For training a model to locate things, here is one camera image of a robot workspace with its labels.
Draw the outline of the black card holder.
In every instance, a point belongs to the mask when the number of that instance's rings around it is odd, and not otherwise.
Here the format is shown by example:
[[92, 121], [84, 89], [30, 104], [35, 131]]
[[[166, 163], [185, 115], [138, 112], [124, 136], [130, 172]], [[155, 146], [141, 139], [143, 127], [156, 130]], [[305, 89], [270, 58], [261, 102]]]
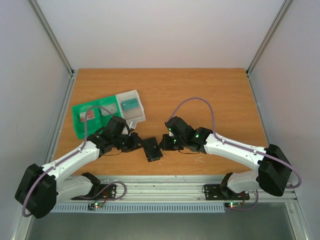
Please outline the black card holder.
[[160, 160], [163, 157], [163, 153], [155, 136], [143, 139], [142, 146], [149, 163]]

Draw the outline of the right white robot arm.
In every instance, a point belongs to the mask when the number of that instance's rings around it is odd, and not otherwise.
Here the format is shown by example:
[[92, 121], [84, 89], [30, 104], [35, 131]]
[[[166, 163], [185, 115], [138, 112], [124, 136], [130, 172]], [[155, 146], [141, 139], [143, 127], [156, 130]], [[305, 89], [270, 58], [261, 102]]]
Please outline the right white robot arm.
[[165, 126], [169, 133], [163, 134], [159, 144], [164, 151], [189, 149], [224, 157], [250, 168], [247, 172], [229, 172], [224, 176], [219, 189], [225, 199], [251, 190], [263, 190], [275, 197], [283, 196], [292, 169], [278, 146], [252, 146], [225, 138], [208, 128], [193, 129], [177, 116], [167, 121]]

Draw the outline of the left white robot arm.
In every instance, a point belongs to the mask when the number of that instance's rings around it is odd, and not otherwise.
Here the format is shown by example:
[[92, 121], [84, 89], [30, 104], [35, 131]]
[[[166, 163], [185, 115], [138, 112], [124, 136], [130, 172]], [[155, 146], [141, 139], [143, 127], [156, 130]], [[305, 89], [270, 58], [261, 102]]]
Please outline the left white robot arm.
[[127, 122], [113, 116], [105, 127], [85, 135], [83, 143], [50, 163], [28, 166], [14, 198], [22, 205], [22, 216], [37, 219], [46, 216], [58, 202], [73, 198], [96, 199], [102, 194], [100, 180], [89, 172], [70, 179], [70, 175], [116, 148], [129, 153], [142, 148], [143, 140]]

